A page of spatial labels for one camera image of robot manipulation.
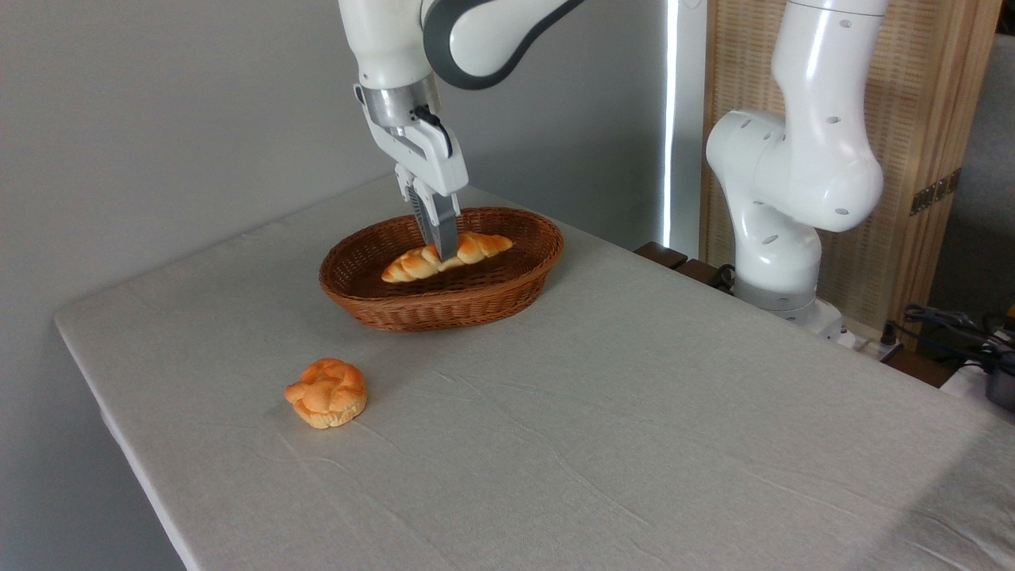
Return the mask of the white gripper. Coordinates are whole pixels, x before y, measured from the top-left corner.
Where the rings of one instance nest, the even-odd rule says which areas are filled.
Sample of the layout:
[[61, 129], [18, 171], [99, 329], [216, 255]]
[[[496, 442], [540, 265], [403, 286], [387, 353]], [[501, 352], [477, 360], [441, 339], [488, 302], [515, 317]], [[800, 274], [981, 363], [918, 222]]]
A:
[[421, 104], [425, 97], [420, 87], [371, 90], [355, 84], [354, 89], [373, 140], [395, 159], [402, 198], [411, 206], [424, 243], [435, 246], [445, 263], [459, 249], [460, 207], [454, 193], [469, 176], [457, 138]]

